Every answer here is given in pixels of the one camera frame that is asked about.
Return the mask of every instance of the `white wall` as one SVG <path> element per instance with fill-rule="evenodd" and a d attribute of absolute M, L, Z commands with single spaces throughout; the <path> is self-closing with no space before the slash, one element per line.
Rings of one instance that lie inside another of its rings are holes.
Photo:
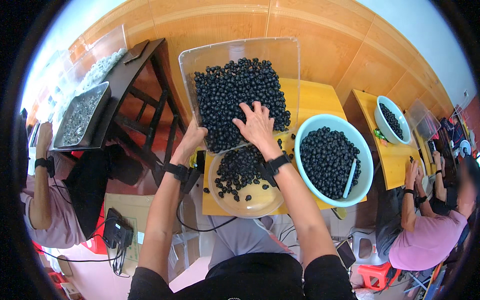
<path fill-rule="evenodd" d="M 71 0 L 51 25 L 33 59 L 25 83 L 22 108 L 30 111 L 39 91 L 36 77 L 57 50 L 66 50 L 90 26 L 125 0 Z"/>
<path fill-rule="evenodd" d="M 468 105 L 477 93 L 474 77 L 454 34 L 429 0 L 357 1 L 387 20 L 417 48 L 454 106 Z"/>

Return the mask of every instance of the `person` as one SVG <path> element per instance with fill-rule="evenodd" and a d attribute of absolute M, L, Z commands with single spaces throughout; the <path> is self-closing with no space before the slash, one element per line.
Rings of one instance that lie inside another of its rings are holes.
<path fill-rule="evenodd" d="M 47 159 L 52 124 L 38 130 L 36 159 Z M 20 193 L 24 221 L 30 238 L 41 246 L 67 249 L 87 241 L 94 233 L 109 178 L 134 184 L 142 164 L 129 158 L 118 144 L 102 150 L 85 151 L 67 179 L 49 178 L 44 166 L 26 177 Z"/>
<path fill-rule="evenodd" d="M 434 151 L 432 156 L 437 172 L 435 174 L 435 186 L 430 199 L 430 205 L 433 212 L 446 216 L 457 206 L 458 188 L 463 184 L 462 181 L 476 178 L 479 166 L 472 156 L 465 156 L 460 163 L 459 176 L 457 176 L 456 182 L 449 183 L 444 180 L 445 159 L 440 157 L 438 151 Z"/>
<path fill-rule="evenodd" d="M 405 190 L 388 190 L 385 196 L 379 198 L 376 219 L 378 256 L 389 261 L 394 268 L 409 271 L 427 270 L 443 261 L 467 224 L 478 194 L 475 183 L 478 177 L 471 177 L 466 172 L 464 175 L 456 200 L 457 207 L 442 216 L 432 211 L 430 202 L 426 201 L 421 184 L 423 169 L 418 168 L 418 161 L 410 163 Z M 414 187 L 422 199 L 421 216 L 415 214 Z"/>
<path fill-rule="evenodd" d="M 268 117 L 269 110 L 258 101 L 252 105 L 253 111 L 240 104 L 246 123 L 232 121 L 266 161 L 282 156 L 272 136 L 274 119 Z M 207 129 L 198 128 L 192 120 L 170 162 L 185 164 L 206 134 Z M 180 181 L 166 173 L 148 212 L 128 299 L 356 299 L 322 214 L 300 175 L 287 163 L 278 169 L 275 180 L 303 251 L 304 285 L 302 266 L 285 246 L 256 226 L 257 220 L 237 218 L 216 229 L 205 280 L 173 293 L 168 287 L 167 265 Z"/>

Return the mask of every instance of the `cardboard box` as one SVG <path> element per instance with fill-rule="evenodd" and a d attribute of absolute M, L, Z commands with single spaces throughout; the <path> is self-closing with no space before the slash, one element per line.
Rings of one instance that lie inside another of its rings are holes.
<path fill-rule="evenodd" d="M 133 240 L 131 246 L 127 249 L 122 268 L 123 274 L 130 276 L 135 274 L 135 269 L 138 265 L 138 259 L 140 256 L 140 250 L 142 249 L 148 210 L 153 201 L 153 197 L 153 195 L 105 194 L 105 216 L 108 214 L 108 209 L 113 207 L 124 217 L 124 219 L 129 222 L 130 226 L 133 228 Z M 182 206 L 184 223 L 192 227 L 196 227 L 197 222 L 195 217 L 195 205 L 189 195 L 184 197 Z M 170 254 L 170 258 L 173 258 L 171 260 L 172 263 L 175 261 L 176 263 L 174 266 L 170 265 L 173 269 L 169 270 L 170 281 L 176 276 L 180 275 L 183 271 L 185 271 L 186 267 L 193 264 L 200 257 L 200 244 L 197 232 L 189 231 L 188 234 L 185 234 L 182 231 L 182 225 L 177 218 L 175 218 L 172 234 L 179 234 L 178 238 L 183 238 L 185 242 L 174 244 L 172 247 L 174 253 Z M 188 260 L 185 259 L 185 251 L 187 253 Z M 117 254 L 116 249 L 107 249 L 107 252 L 108 258 L 114 258 Z"/>
<path fill-rule="evenodd" d="M 60 283 L 63 291 L 67 295 L 68 299 L 70 300 L 80 300 L 82 299 L 82 295 L 77 290 L 77 288 L 70 282 L 62 282 Z"/>

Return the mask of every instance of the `light blue bowl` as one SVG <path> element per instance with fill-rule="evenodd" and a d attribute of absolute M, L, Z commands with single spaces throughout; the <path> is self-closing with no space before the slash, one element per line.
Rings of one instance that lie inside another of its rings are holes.
<path fill-rule="evenodd" d="M 351 143 L 355 144 L 355 147 L 360 150 L 360 154 L 357 155 L 357 158 L 361 161 L 361 174 L 358 178 L 359 183 L 352 187 L 352 191 L 347 196 L 347 198 L 333 200 L 323 195 L 319 190 L 314 187 L 310 179 L 308 179 L 305 170 L 303 169 L 303 164 L 300 158 L 300 144 L 310 131 L 317 130 L 324 126 L 330 127 L 331 130 L 337 130 L 339 132 L 343 131 L 348 140 Z M 310 191 L 312 191 L 312 193 L 318 198 L 320 198 L 322 201 L 336 207 L 347 207 L 357 204 L 366 196 L 370 189 L 370 186 L 372 185 L 373 160 L 367 142 L 355 127 L 353 127 L 344 119 L 337 116 L 327 114 L 316 115 L 307 119 L 300 126 L 297 132 L 297 137 L 295 138 L 295 160 L 297 161 L 297 167 L 299 169 L 300 175 L 303 178 L 305 184 L 307 184 Z"/>

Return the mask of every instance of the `wooden table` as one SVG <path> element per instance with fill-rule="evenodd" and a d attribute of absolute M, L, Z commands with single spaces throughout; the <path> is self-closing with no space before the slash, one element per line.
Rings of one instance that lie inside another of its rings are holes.
<path fill-rule="evenodd" d="M 91 143 L 88 146 L 72 146 L 56 150 L 70 152 L 103 149 L 107 140 L 118 140 L 122 146 L 129 149 L 130 152 L 135 155 L 136 159 L 139 159 L 151 169 L 155 183 L 159 186 L 164 171 L 160 164 L 160 159 L 152 152 L 151 148 L 165 104 L 168 104 L 170 107 L 174 118 L 170 127 L 165 158 L 164 162 L 161 162 L 162 164 L 166 164 L 170 161 L 177 127 L 183 134 L 186 132 L 185 124 L 181 118 L 177 104 L 173 99 L 171 89 L 168 85 L 167 76 L 162 67 L 159 54 L 161 47 L 165 47 L 166 50 L 166 41 L 164 38 L 150 41 L 145 46 L 141 56 L 128 64 L 123 63 L 123 61 L 129 56 L 128 53 L 120 59 L 104 79 L 104 81 L 109 82 L 112 95 L 103 110 L 102 118 L 100 118 L 100 121 L 98 122 Z M 133 86 L 133 83 L 148 62 L 152 64 L 155 76 L 162 89 L 162 95 L 159 99 L 154 99 Z M 128 93 L 143 101 L 142 108 L 135 120 L 130 120 L 119 113 L 120 106 Z M 147 105 L 155 108 L 155 113 L 153 114 L 149 126 L 145 127 L 141 125 L 139 121 Z M 143 145 L 137 145 L 125 132 L 122 126 L 144 134 L 145 143 Z"/>
<path fill-rule="evenodd" d="M 363 115 L 368 124 L 368 130 L 373 136 L 373 140 L 375 141 L 375 145 L 378 150 L 378 156 L 380 158 L 380 163 L 382 164 L 382 171 L 384 173 L 386 189 L 390 190 L 404 185 L 405 173 L 407 170 L 407 166 L 410 163 L 410 156 L 412 156 L 413 159 L 420 161 L 420 154 L 418 152 L 418 149 L 416 147 L 412 147 L 411 145 L 405 144 L 388 143 L 387 146 L 384 146 L 381 143 L 380 139 L 377 138 L 373 133 L 373 130 L 377 128 L 377 123 L 375 122 L 374 116 L 375 108 L 377 106 L 377 96 L 359 90 L 353 90 L 352 93 L 357 100 L 361 111 L 363 112 Z M 348 104 L 348 114 L 350 115 L 351 113 L 355 113 L 357 116 L 358 113 L 353 110 L 353 107 L 350 106 L 351 104 L 352 103 Z"/>
<path fill-rule="evenodd" d="M 285 93 L 285 97 L 288 101 L 288 96 L 292 95 L 294 97 L 296 91 L 297 81 L 292 79 L 282 79 L 280 78 L 280 84 L 282 85 L 282 91 Z M 293 109 L 290 106 L 290 103 L 287 105 L 287 109 L 293 112 Z M 300 107 L 298 115 L 298 124 L 297 129 L 300 125 L 305 122 L 309 117 L 318 115 L 318 114 L 331 114 L 347 120 L 345 113 L 343 111 L 342 105 L 336 96 L 335 90 L 330 85 L 318 84 L 308 81 L 300 81 Z M 283 143 L 282 147 L 287 153 L 292 153 L 291 149 L 294 147 L 294 141 L 291 139 L 291 133 L 283 134 L 277 136 L 274 139 L 277 140 L 281 138 Z M 205 159 L 205 176 L 204 176 L 204 187 L 208 187 L 208 170 L 210 169 L 210 164 L 212 163 L 213 157 L 207 155 Z M 293 166 L 297 169 L 297 164 L 295 160 L 292 161 Z M 317 198 L 312 193 L 313 198 L 317 202 L 317 205 L 320 209 L 332 208 L 334 206 L 327 204 Z M 272 212 L 272 215 L 287 214 L 287 206 L 283 203 L 277 210 Z M 212 194 L 203 193 L 203 214 L 204 215 L 213 215 L 213 216 L 229 216 L 226 211 L 224 211 L 218 204 L 215 202 Z"/>

